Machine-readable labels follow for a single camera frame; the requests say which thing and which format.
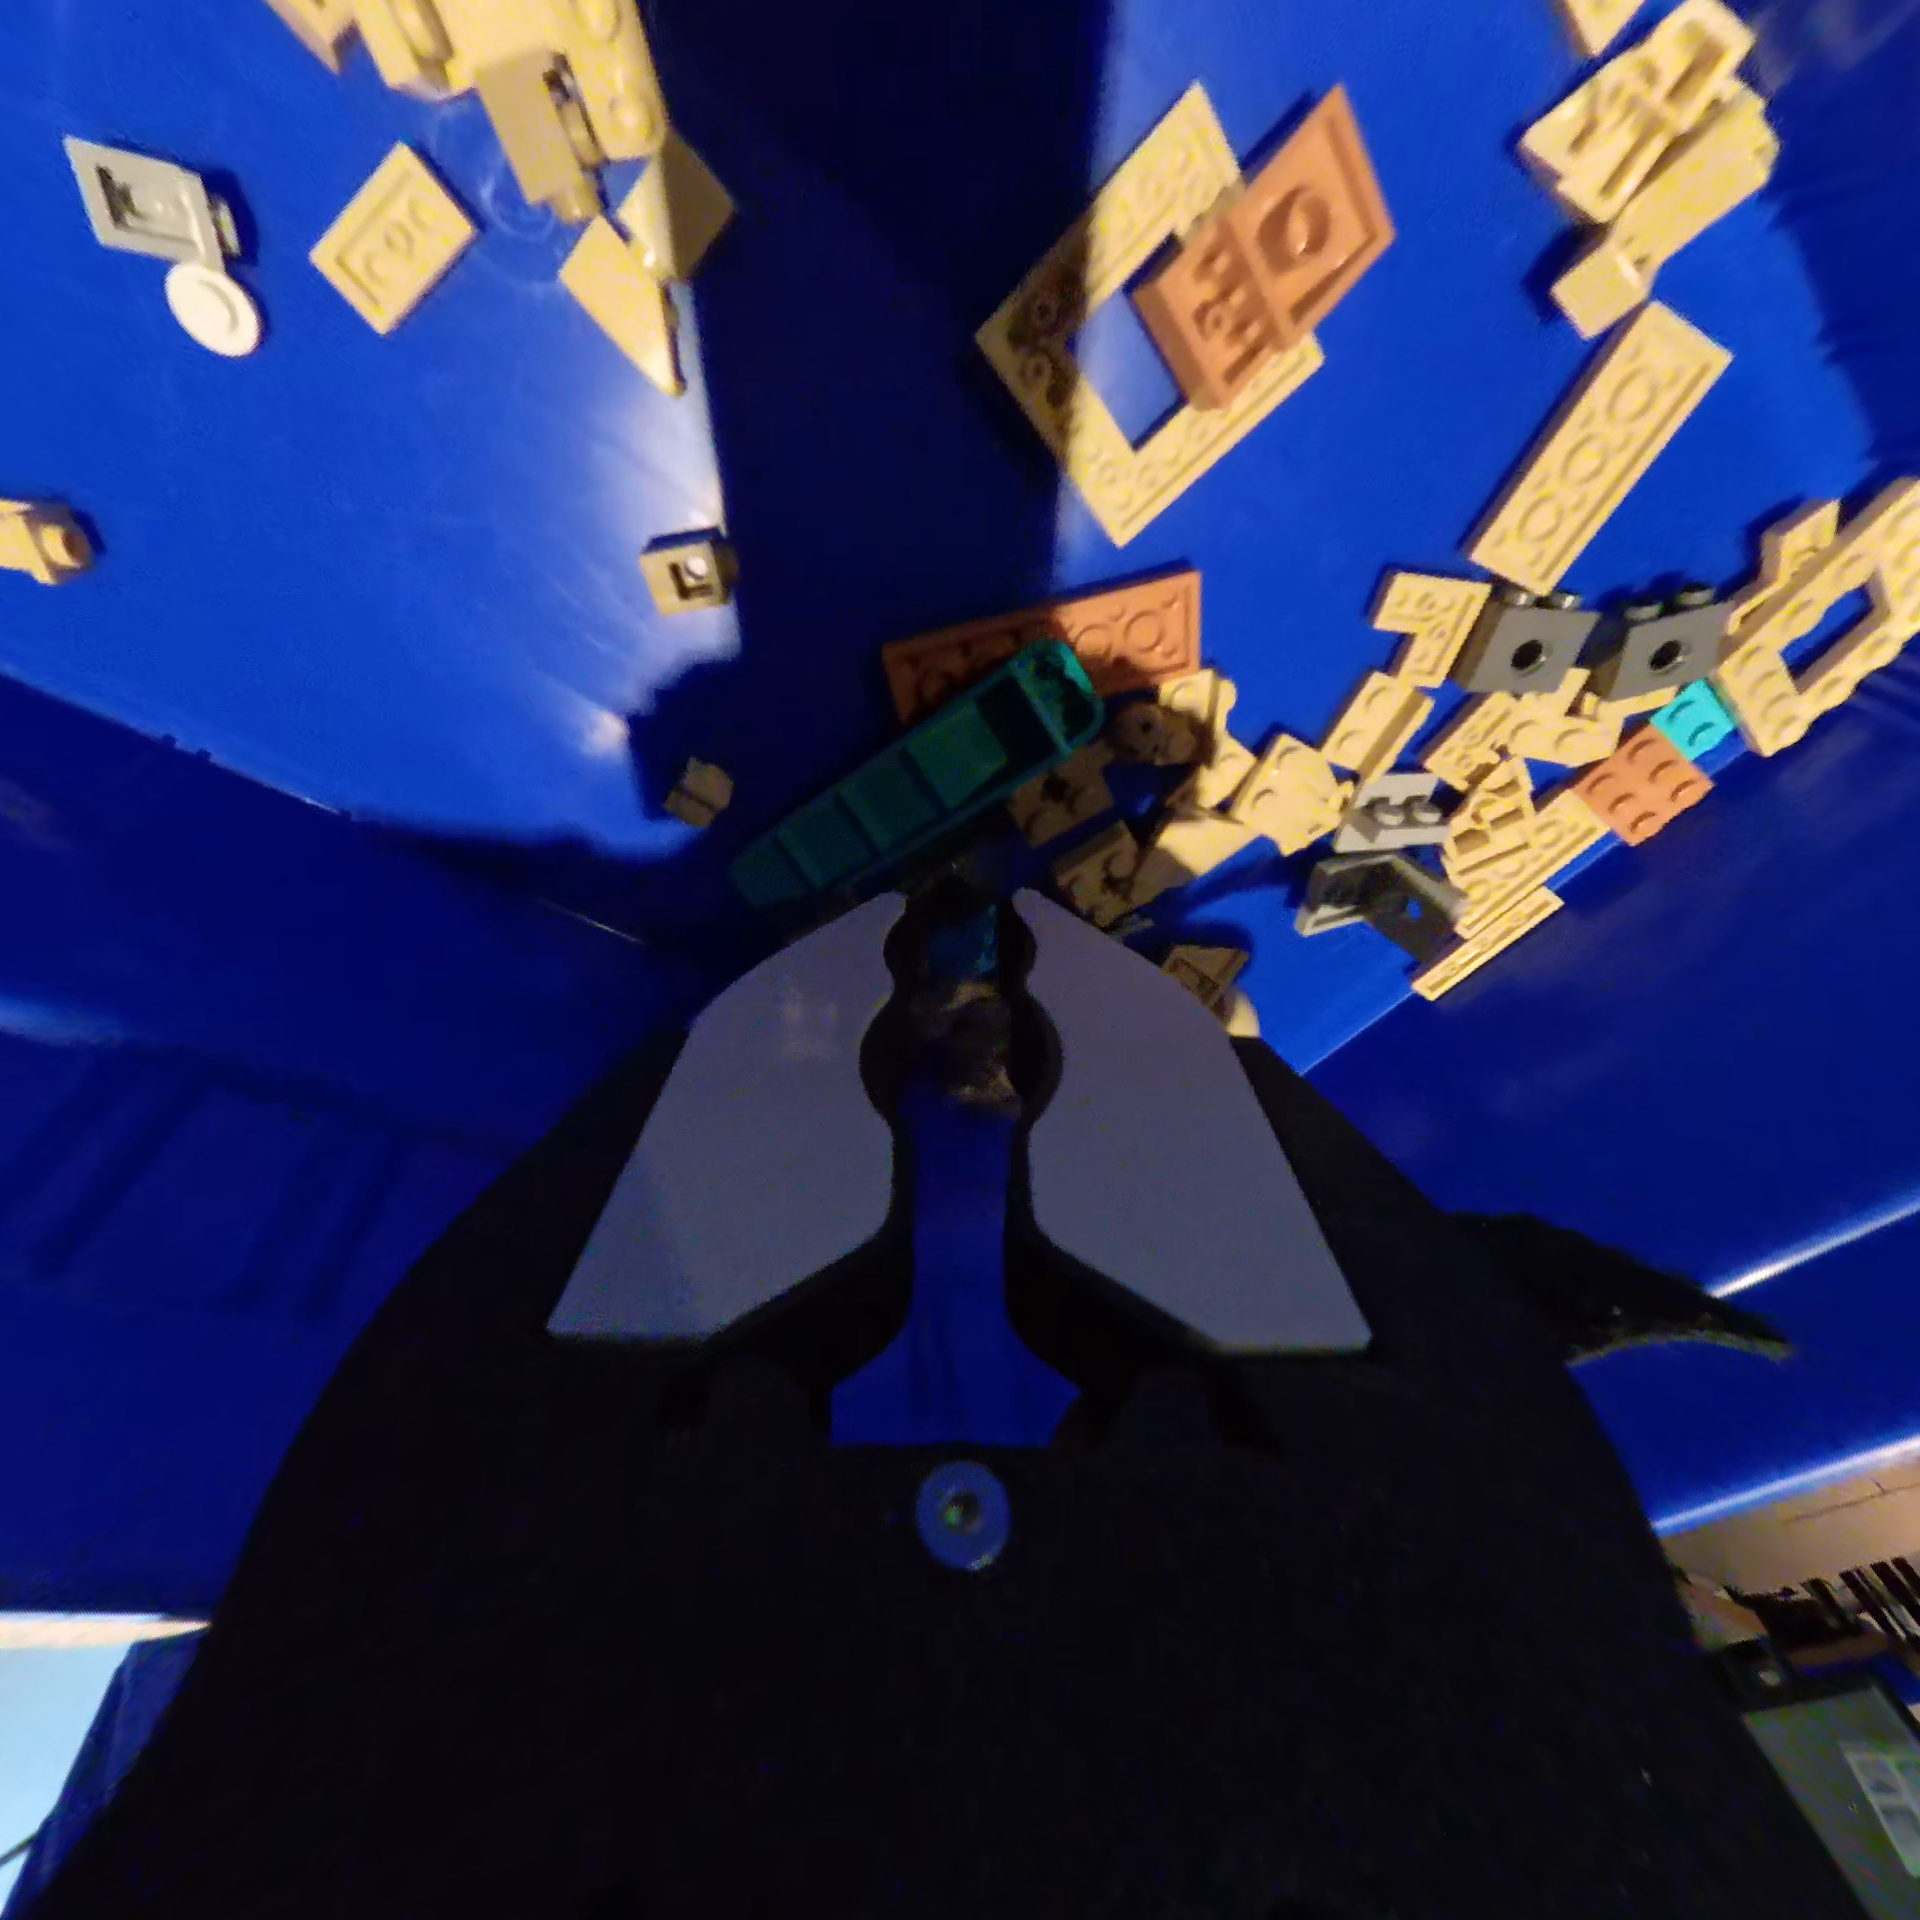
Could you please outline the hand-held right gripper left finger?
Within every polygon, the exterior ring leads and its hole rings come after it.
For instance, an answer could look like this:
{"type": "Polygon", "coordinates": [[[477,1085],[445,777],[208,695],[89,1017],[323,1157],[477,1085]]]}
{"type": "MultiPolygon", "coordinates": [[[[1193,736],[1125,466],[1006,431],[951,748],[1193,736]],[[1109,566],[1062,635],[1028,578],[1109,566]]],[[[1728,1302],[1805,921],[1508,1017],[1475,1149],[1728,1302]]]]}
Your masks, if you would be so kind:
{"type": "Polygon", "coordinates": [[[889,941],[880,891],[721,987],[690,1022],[546,1319],[555,1339],[711,1346],[801,1332],[880,1346],[909,1285],[889,941]]]}

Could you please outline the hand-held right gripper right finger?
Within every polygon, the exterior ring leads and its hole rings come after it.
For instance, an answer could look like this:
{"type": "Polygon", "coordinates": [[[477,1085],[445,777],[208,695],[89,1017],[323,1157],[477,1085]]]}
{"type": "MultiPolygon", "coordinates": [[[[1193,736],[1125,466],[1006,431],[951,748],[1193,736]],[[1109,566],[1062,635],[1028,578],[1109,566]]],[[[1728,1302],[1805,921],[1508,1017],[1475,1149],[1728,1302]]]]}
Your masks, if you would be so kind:
{"type": "Polygon", "coordinates": [[[1218,1353],[1363,1352],[1369,1326],[1221,1022],[1038,891],[1011,905],[1051,1042],[1023,1149],[1038,1232],[1218,1353]]]}

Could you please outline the teal long toy brick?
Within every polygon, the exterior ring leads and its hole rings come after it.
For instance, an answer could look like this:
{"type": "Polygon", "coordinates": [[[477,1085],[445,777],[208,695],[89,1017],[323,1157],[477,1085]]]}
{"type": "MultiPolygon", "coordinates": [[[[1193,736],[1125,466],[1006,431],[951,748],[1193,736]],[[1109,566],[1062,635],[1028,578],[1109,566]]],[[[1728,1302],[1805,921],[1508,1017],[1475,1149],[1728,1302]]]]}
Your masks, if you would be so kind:
{"type": "Polygon", "coordinates": [[[1068,641],[1034,641],[755,836],[731,887],[776,910],[881,881],[1085,748],[1104,718],[1068,641]]]}

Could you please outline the blue plastic bin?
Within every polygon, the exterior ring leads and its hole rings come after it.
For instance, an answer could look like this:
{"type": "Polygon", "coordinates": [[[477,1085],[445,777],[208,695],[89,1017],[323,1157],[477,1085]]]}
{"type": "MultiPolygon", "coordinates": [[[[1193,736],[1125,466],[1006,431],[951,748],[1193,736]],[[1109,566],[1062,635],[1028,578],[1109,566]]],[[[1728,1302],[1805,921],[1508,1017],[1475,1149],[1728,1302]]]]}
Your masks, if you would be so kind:
{"type": "MultiPolygon", "coordinates": [[[[1770,194],[1660,276],[1732,363],[1569,569],[1748,569],[1916,470],[1916,4],[1729,4],[1770,194]]],[[[1201,572],[1251,741],[1313,739],[1585,347],[1526,121],[1551,4],[641,4],[736,204],[660,395],[563,294],[483,109],[263,4],[3,4],[3,1608],[203,1615],[406,1266],[630,1046],[776,945],[734,848],[894,727],[880,650],[1201,572]],[[1397,237],[1307,384],[1128,547],[975,328],[1188,83],[1229,153],[1346,83],[1397,237]],[[229,189],[263,339],[183,336],[63,136],[229,189]],[[477,239],[392,336],[309,262],[404,142],[477,239]]],[[[1304,937],[1260,844],[1138,943],[1246,945],[1261,1035],[1444,1203],[1728,1288],[1777,1363],[1579,1369],[1662,1526],[1916,1444],[1916,641],[1602,839],[1438,1001],[1304,937]]]]}

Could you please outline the brown long toy plate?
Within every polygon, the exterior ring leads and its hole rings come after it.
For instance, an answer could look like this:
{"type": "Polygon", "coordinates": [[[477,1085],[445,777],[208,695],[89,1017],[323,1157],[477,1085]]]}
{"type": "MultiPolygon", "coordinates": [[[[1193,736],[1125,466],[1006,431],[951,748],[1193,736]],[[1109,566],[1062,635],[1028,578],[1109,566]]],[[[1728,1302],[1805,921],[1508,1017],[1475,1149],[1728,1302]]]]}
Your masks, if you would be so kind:
{"type": "Polygon", "coordinates": [[[1102,697],[1181,678],[1201,658],[1201,573],[1171,567],[905,635],[883,643],[878,664],[909,726],[1040,641],[1068,645],[1102,697]]]}

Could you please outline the small olive toy brick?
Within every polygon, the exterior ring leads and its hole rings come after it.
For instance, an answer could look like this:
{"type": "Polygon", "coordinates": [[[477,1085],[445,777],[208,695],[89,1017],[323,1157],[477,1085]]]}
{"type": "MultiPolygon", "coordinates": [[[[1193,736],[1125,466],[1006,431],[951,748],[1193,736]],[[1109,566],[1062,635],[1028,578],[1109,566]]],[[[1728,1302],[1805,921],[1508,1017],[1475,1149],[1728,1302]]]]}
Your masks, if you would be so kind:
{"type": "Polygon", "coordinates": [[[738,555],[718,529],[650,540],[635,567],[660,616],[721,609],[736,596],[738,555]]]}

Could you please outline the small orange-brown toy brick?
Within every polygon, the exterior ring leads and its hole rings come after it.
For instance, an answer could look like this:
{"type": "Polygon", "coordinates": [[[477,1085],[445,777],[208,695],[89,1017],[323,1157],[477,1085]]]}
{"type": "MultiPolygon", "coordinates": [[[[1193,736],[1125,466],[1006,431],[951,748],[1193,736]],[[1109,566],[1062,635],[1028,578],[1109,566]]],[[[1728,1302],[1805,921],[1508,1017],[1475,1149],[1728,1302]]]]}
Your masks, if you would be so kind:
{"type": "Polygon", "coordinates": [[[1571,780],[1571,793],[1629,848],[1663,832],[1712,790],[1714,777],[1658,727],[1634,731],[1571,780]]]}

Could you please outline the black ridged device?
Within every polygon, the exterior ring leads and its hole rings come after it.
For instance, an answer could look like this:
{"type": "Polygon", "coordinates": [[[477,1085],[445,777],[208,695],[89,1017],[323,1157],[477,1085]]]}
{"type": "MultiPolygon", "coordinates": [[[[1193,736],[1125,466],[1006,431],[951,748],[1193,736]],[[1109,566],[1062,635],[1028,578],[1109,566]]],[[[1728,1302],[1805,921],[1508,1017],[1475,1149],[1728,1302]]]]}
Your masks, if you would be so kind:
{"type": "Polygon", "coordinates": [[[1744,1589],[1668,1559],[1698,1643],[1811,1675],[1879,1666],[1900,1686],[1918,1680],[1918,1570],[1877,1558],[1774,1589],[1744,1589]]]}

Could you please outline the pile of tan toy bricks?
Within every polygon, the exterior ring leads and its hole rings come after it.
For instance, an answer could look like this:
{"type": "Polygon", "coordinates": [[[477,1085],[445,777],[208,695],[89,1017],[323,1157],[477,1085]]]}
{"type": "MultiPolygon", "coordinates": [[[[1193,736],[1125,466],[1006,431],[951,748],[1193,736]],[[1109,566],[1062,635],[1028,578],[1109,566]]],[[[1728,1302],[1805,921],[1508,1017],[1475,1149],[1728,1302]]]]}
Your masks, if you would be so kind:
{"type": "Polygon", "coordinates": [[[760,910],[749,842],[899,721],[880,650],[1167,564],[1207,575],[1242,736],[1318,731],[1375,573],[1617,600],[1753,509],[1860,505],[1916,412],[1829,320],[1913,294],[1865,77],[1774,108],[1739,210],[1575,334],[1615,176],[1768,88],[1821,7],[1629,4],[3,4],[3,493],[93,562],[3,581],[3,1040],[265,1050],[323,992],[518,982],[443,868],[617,967],[734,967],[883,887],[760,910]],[[1133,304],[1342,83],[1395,237],[1226,405],[1133,304]],[[260,347],[101,248],[61,136],[235,218],[260,347]],[[1896,422],[1891,437],[1883,425],[1896,422]],[[655,612],[718,529],[731,603],[655,612]]]}

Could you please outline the brown square toy plate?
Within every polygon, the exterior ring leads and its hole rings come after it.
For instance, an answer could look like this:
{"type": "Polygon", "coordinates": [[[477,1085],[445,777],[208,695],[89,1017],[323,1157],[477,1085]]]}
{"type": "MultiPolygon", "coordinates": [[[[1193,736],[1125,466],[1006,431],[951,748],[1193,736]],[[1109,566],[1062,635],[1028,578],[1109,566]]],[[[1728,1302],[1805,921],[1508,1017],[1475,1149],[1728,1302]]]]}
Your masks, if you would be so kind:
{"type": "Polygon", "coordinates": [[[1281,347],[1274,316],[1231,227],[1192,235],[1132,290],[1180,394],[1220,410],[1281,347]]]}
{"type": "Polygon", "coordinates": [[[1226,213],[1277,346],[1312,331],[1395,237],[1342,83],[1332,86],[1226,213]]]}

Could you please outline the grey box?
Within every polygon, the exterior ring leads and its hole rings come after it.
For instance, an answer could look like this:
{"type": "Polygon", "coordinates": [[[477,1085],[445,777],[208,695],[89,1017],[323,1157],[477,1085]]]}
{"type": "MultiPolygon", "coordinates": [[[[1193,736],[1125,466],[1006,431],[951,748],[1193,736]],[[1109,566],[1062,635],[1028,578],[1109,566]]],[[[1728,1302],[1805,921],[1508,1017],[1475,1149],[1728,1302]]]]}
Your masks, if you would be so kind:
{"type": "Polygon", "coordinates": [[[1746,1705],[1739,1719],[1872,1918],[1918,1916],[1916,1719],[1887,1687],[1843,1687],[1746,1705]]]}

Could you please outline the white round toy piece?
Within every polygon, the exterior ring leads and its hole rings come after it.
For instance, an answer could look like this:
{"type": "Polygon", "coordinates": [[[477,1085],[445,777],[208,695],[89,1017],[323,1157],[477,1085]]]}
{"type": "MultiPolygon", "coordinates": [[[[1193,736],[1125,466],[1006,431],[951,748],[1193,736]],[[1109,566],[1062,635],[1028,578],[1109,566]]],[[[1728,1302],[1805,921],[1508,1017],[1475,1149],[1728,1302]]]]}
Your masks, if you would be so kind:
{"type": "Polygon", "coordinates": [[[162,294],[175,323],[206,352],[244,360],[262,347],[262,309],[223,269],[198,260],[178,260],[162,276],[162,294]]]}

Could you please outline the grey hinged toy plate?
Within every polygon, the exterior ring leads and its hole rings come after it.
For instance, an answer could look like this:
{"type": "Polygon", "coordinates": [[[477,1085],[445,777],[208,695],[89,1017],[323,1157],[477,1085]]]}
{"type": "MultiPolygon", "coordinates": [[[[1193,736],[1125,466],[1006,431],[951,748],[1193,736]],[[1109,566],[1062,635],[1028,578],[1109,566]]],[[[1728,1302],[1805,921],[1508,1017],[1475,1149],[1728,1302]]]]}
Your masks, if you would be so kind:
{"type": "Polygon", "coordinates": [[[212,269],[241,258],[229,204],[198,172],[73,133],[59,143],[101,248],[212,269]]]}

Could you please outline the dark grey toy bracket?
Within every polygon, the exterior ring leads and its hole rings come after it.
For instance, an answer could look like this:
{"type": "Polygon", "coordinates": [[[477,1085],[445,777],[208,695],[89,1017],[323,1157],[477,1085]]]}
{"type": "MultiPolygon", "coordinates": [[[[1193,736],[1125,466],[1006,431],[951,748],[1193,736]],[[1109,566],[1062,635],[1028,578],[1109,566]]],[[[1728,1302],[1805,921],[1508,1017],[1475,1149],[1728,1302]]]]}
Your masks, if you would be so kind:
{"type": "Polygon", "coordinates": [[[1366,926],[1414,961],[1450,948],[1464,891],[1402,851],[1330,854],[1312,864],[1294,929],[1301,937],[1366,926]]]}

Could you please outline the light grey toy bracket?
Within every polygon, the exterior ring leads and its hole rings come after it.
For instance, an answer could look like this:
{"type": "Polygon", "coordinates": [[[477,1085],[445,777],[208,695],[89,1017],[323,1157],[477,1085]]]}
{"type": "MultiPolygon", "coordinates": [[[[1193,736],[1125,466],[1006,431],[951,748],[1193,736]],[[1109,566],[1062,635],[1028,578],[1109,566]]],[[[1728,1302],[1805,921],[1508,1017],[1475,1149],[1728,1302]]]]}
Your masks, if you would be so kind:
{"type": "Polygon", "coordinates": [[[1440,846],[1450,807],[1436,774],[1394,771],[1355,790],[1332,832],[1332,851],[1402,851],[1440,846]]]}

